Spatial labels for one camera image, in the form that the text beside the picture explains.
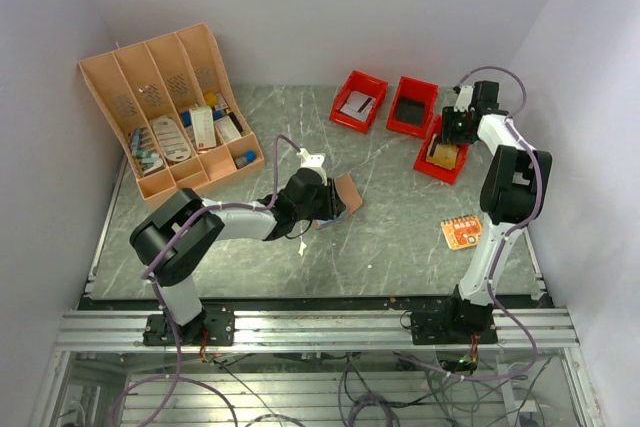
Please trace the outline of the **red bin with gold cards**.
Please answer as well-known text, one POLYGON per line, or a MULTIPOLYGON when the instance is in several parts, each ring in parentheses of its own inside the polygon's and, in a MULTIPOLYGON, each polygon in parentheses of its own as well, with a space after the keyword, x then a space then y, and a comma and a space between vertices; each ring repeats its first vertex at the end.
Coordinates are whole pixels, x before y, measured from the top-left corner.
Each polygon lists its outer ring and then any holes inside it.
POLYGON ((427 129, 413 169, 453 185, 465 165, 469 146, 445 144, 442 141, 441 129, 442 118, 437 115, 427 129))

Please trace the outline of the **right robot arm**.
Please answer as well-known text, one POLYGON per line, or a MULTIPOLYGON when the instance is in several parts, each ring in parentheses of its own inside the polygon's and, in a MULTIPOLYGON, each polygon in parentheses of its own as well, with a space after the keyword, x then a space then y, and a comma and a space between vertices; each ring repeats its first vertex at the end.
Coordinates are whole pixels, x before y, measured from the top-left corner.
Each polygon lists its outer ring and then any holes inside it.
POLYGON ((450 341, 487 329, 496 291, 515 241, 542 209, 552 155, 534 148, 499 107, 499 84, 458 85, 455 104, 442 109, 441 139, 457 145, 480 141, 492 161, 480 192, 483 233, 471 264, 454 288, 440 320, 450 341))

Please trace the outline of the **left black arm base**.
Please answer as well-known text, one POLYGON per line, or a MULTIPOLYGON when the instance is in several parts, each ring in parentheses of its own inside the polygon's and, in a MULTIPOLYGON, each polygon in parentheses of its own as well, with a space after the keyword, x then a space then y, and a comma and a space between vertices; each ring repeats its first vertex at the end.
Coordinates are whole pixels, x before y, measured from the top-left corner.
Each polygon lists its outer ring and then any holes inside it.
MULTIPOLYGON (((203 310, 186 326, 176 327, 182 346, 231 346, 234 342, 235 316, 232 312, 203 310)), ((142 343, 146 347, 168 347, 175 336, 166 314, 147 318, 142 343)))

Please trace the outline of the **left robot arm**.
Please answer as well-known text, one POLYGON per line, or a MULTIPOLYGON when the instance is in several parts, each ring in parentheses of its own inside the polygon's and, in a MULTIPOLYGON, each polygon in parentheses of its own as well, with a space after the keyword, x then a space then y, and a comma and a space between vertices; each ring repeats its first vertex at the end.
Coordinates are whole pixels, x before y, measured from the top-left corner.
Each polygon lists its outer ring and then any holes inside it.
POLYGON ((193 189, 176 192, 131 233, 129 243, 146 266, 161 308, 148 317, 146 346, 230 346, 235 316, 225 307, 205 307, 193 273, 217 241, 289 238, 295 225, 318 227, 348 217, 361 203, 352 178, 322 178, 299 169, 276 194, 250 204, 214 203, 193 189))

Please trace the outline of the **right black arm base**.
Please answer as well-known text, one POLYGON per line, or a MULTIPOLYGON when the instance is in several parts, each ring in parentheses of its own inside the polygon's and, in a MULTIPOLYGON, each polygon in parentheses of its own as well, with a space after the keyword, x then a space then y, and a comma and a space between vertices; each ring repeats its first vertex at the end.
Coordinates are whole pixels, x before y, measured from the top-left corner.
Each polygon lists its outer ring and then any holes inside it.
POLYGON ((411 311, 408 330, 414 345, 496 344, 493 307, 448 304, 437 310, 411 311))

